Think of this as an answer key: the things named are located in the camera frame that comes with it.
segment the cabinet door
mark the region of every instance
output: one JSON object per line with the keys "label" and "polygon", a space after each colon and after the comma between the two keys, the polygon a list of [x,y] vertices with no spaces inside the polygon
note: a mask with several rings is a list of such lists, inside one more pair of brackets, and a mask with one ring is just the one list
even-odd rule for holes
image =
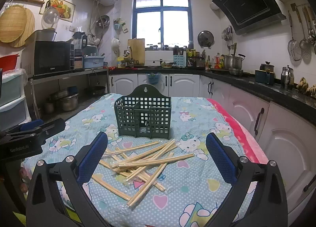
{"label": "cabinet door", "polygon": [[198,97],[200,75],[169,74],[169,96]]}
{"label": "cabinet door", "polygon": [[316,174],[316,129],[294,113],[271,102],[258,144],[279,166],[290,213],[313,190],[303,188]]}
{"label": "cabinet door", "polygon": [[228,112],[230,85],[216,79],[212,80],[210,86],[211,98],[217,101]]}
{"label": "cabinet door", "polygon": [[137,74],[110,76],[111,92],[129,95],[138,86]]}
{"label": "cabinet door", "polygon": [[210,86],[212,79],[206,76],[200,76],[199,97],[211,98]]}
{"label": "cabinet door", "polygon": [[258,141],[268,114],[269,103],[260,98],[231,87],[229,96],[228,112],[239,121],[250,134]]}
{"label": "cabinet door", "polygon": [[[138,85],[149,84],[148,74],[138,74]],[[169,96],[169,74],[161,74],[158,84],[153,85],[158,91],[164,95]]]}

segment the wooden cutting board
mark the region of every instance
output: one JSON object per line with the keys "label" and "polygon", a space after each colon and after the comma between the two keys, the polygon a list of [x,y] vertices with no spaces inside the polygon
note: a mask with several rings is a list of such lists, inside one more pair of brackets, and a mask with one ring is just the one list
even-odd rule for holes
{"label": "wooden cutting board", "polygon": [[128,39],[127,46],[132,48],[132,56],[135,61],[138,61],[139,64],[145,63],[145,39],[144,38],[135,38]]}
{"label": "wooden cutting board", "polygon": [[10,43],[18,39],[26,26],[26,11],[21,5],[8,7],[0,17],[0,41]]}
{"label": "wooden cutting board", "polygon": [[18,39],[9,43],[9,45],[11,45],[12,47],[20,47],[20,46],[25,45],[25,40],[34,32],[34,29],[35,29],[34,15],[31,12],[31,10],[28,8],[25,8],[25,11],[26,11],[26,17],[27,17],[25,30]]}

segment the granite countertop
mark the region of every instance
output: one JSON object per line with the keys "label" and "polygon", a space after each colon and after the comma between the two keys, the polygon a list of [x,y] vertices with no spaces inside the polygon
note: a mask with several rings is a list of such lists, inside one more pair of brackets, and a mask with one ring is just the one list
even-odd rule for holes
{"label": "granite countertop", "polygon": [[316,99],[299,93],[298,90],[294,88],[293,90],[286,90],[277,83],[272,86],[257,83],[255,82],[254,75],[249,73],[244,73],[242,77],[235,77],[229,75],[227,71],[216,71],[216,73],[213,73],[212,71],[190,68],[163,69],[161,67],[116,68],[109,71],[110,75],[147,73],[195,74],[214,78],[231,84],[232,86],[253,94],[265,101],[273,101],[316,126]]}

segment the picture frame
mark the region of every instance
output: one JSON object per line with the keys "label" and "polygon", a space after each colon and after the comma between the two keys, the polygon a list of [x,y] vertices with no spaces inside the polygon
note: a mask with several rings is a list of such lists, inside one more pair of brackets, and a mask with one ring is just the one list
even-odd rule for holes
{"label": "picture frame", "polygon": [[47,7],[54,7],[59,12],[60,19],[68,22],[72,22],[74,18],[75,5],[67,0],[43,0],[44,4],[40,9],[41,15],[43,15]]}

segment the hello kitty tablecloth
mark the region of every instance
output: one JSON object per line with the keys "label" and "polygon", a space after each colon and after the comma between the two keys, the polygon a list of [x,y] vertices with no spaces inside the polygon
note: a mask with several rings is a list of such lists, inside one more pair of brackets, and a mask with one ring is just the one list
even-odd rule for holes
{"label": "hello kitty tablecloth", "polygon": [[[25,159],[23,166],[29,177],[38,160],[53,163],[62,161],[68,155],[75,155],[100,131],[107,134],[110,150],[150,142],[148,138],[119,136],[114,102],[120,96],[107,94],[68,120],[65,130],[48,139],[42,146],[41,155]],[[169,187],[167,193],[151,187],[139,204],[126,213],[122,209],[126,201],[122,198],[92,179],[83,185],[96,209],[113,226],[203,227],[231,188],[230,184],[224,182],[206,149],[205,139],[210,132],[214,132],[224,145],[231,146],[239,156],[246,155],[253,162],[268,161],[247,130],[211,99],[172,97],[170,130],[170,139],[175,138],[178,141],[178,148],[173,150],[174,155],[193,152],[196,156],[167,165],[159,176],[159,182],[166,188]],[[140,154],[151,148],[128,152],[127,155]],[[152,174],[154,171],[155,168],[152,168],[148,173]],[[136,180],[126,183],[123,176],[116,175],[101,165],[97,166],[94,174],[130,196],[143,185],[143,182]],[[62,183],[58,183],[58,186],[64,203],[72,207]],[[254,189],[255,183],[252,183],[235,220],[244,216]]]}

